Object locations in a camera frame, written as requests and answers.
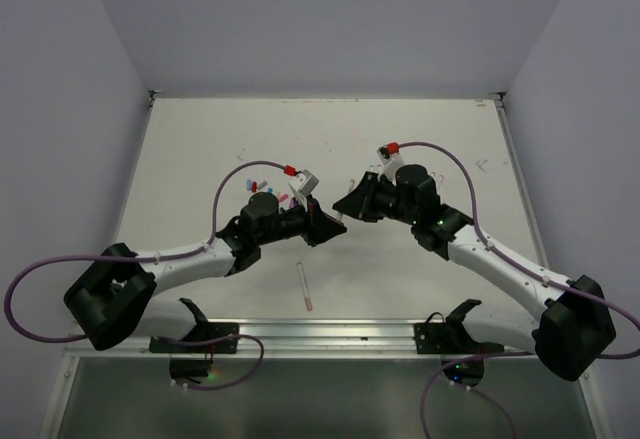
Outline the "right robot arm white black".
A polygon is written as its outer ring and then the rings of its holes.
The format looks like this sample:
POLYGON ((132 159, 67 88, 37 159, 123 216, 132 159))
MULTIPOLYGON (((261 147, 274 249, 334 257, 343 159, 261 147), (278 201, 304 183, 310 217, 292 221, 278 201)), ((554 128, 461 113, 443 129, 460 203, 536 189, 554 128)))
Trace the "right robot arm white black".
POLYGON ((363 222, 391 219, 409 225, 423 249, 474 272, 518 303, 513 309, 467 299, 442 322, 417 325, 416 333, 440 353, 513 348, 575 381, 616 337, 595 280, 572 281, 522 257, 498 254, 472 218, 441 201, 434 178, 421 165, 400 167, 394 179, 367 172, 333 208, 363 222))

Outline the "peach cap pen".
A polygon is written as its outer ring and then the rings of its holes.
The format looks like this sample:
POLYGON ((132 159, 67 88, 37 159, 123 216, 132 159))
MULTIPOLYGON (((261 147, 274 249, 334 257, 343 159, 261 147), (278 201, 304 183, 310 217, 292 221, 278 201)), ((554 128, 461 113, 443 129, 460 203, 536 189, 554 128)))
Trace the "peach cap pen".
POLYGON ((304 265, 303 265, 302 262, 298 262, 297 263, 297 270, 298 270, 299 279, 300 279, 300 283, 301 283, 301 288, 302 288, 305 308, 306 308, 306 310, 308 312, 311 312, 311 311, 313 311, 313 304, 312 304, 310 290, 309 290, 307 279, 306 279, 306 273, 305 273, 304 265))

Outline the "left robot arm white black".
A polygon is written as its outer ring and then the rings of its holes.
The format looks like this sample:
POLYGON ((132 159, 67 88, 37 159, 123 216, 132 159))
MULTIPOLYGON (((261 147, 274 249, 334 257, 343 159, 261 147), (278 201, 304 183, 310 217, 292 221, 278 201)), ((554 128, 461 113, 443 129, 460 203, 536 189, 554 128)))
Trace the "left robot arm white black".
POLYGON ((148 261, 124 243, 108 247, 67 290, 63 301, 98 351, 132 336, 169 336, 193 352, 207 342, 204 316, 189 301, 162 306, 158 295, 243 272, 260 259, 264 245, 300 237, 315 247, 346 231, 314 198, 284 210, 274 196, 258 193, 211 243, 158 251, 148 261))

